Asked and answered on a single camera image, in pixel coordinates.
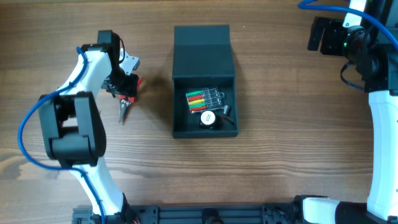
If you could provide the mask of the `red handled snips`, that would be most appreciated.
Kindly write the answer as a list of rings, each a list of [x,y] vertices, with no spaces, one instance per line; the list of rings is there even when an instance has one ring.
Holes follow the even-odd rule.
[[[144,78],[138,79],[136,96],[119,95],[119,123],[125,120],[129,108],[138,100],[140,86],[143,82]]]

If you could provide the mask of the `clear case coloured screwdrivers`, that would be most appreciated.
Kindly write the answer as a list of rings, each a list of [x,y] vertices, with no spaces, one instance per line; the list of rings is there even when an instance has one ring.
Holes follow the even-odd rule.
[[[218,110],[224,107],[225,94],[217,87],[206,87],[201,90],[191,91],[185,94],[188,109],[191,113],[205,110]]]

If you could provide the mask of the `black round tape measure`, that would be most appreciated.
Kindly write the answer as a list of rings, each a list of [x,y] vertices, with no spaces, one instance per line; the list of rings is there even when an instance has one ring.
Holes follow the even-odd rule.
[[[234,125],[234,122],[227,116],[220,116],[207,110],[200,115],[199,127],[203,129],[220,129],[224,122]]]

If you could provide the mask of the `silver metal wrench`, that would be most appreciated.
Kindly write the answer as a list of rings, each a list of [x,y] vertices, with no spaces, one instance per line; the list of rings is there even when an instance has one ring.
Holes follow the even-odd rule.
[[[225,105],[225,106],[216,108],[216,110],[222,110],[222,111],[223,111],[223,114],[226,115],[226,116],[228,116],[228,115],[230,114],[231,107],[230,107],[230,105]]]

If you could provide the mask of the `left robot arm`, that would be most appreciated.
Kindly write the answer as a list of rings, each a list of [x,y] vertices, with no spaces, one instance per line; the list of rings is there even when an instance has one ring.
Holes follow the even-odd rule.
[[[51,160],[69,170],[91,202],[91,219],[130,223],[129,208],[106,165],[106,133],[96,105],[100,90],[130,99],[141,80],[134,74],[139,59],[127,54],[117,33],[98,32],[95,44],[77,49],[78,63],[55,96],[40,97],[39,118],[44,147]]]

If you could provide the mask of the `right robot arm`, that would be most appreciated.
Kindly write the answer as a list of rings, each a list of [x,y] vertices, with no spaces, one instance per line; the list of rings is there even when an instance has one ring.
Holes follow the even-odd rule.
[[[321,196],[295,198],[294,218],[307,223],[397,223],[397,1],[351,1],[349,7],[302,1],[300,9],[343,12],[343,20],[316,17],[307,49],[344,56],[368,94],[373,119],[373,176],[365,203]]]

